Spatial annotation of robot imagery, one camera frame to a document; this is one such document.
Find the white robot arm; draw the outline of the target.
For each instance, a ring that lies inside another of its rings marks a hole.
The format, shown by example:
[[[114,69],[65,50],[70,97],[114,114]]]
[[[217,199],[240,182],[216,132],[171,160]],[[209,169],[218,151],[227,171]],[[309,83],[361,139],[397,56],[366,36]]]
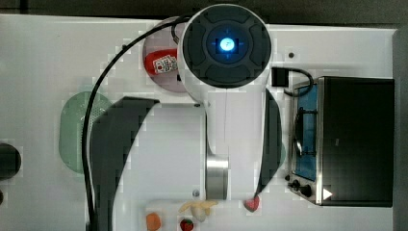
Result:
[[[158,202],[252,198],[278,168],[264,21],[238,5],[207,7],[188,20],[176,54],[192,105],[126,96],[92,127],[92,231],[145,231]]]

